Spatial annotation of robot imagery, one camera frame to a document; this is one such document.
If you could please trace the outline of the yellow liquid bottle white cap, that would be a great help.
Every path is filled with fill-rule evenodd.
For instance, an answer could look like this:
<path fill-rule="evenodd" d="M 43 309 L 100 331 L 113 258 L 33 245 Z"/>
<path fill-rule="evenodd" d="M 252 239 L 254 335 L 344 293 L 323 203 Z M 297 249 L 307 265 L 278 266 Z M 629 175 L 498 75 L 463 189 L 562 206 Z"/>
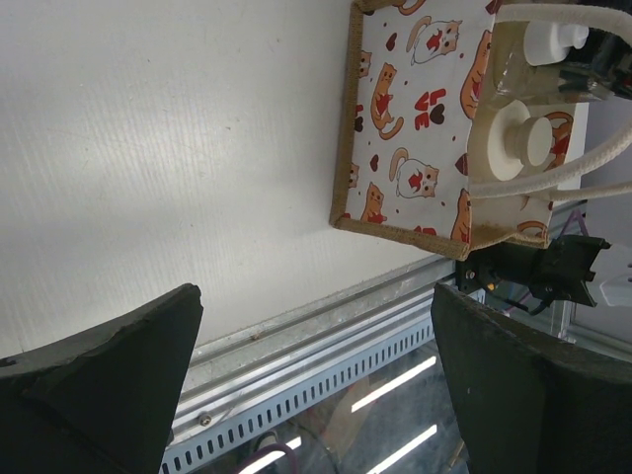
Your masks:
<path fill-rule="evenodd" d="M 575 102 L 587 78 L 563 72 L 562 65 L 589 34 L 585 26 L 547 21 L 495 24 L 486 77 L 490 97 L 532 105 Z"/>

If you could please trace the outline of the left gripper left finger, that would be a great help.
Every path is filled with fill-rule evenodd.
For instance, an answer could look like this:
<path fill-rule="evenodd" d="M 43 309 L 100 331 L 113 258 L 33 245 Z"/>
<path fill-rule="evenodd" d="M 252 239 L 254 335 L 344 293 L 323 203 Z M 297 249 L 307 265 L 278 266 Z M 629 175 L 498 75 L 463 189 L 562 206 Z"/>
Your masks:
<path fill-rule="evenodd" d="M 186 283 L 2 358 L 2 472 L 158 472 L 198 337 L 200 298 Z"/>

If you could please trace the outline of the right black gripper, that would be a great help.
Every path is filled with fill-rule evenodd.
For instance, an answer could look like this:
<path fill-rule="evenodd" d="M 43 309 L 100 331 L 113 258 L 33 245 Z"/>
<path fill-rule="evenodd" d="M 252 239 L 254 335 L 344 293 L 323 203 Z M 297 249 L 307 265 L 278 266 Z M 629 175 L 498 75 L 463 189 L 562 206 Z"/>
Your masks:
<path fill-rule="evenodd" d="M 631 45 L 619 36 L 590 28 L 582 48 L 590 76 L 615 96 L 631 98 Z"/>

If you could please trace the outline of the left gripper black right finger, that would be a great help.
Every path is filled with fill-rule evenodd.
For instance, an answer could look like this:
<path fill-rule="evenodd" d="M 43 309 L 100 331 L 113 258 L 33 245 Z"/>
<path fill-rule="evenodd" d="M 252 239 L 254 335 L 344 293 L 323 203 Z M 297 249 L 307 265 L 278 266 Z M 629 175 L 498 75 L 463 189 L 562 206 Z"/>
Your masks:
<path fill-rule="evenodd" d="M 532 329 L 443 283 L 431 313 L 471 472 L 630 472 L 630 362 Z"/>

